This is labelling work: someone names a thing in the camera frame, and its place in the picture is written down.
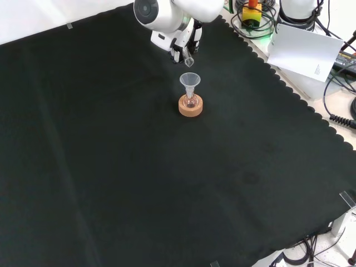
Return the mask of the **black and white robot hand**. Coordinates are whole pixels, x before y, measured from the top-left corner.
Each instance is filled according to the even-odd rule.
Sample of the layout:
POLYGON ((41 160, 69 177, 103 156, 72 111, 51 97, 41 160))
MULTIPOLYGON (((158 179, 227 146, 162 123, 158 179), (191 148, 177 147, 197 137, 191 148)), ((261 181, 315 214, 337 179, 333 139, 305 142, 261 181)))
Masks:
POLYGON ((194 64, 192 55, 199 50, 202 36, 202 23, 191 18, 187 26, 181 31, 161 33, 153 31, 151 42, 165 50, 173 63, 184 63, 191 67, 194 64))

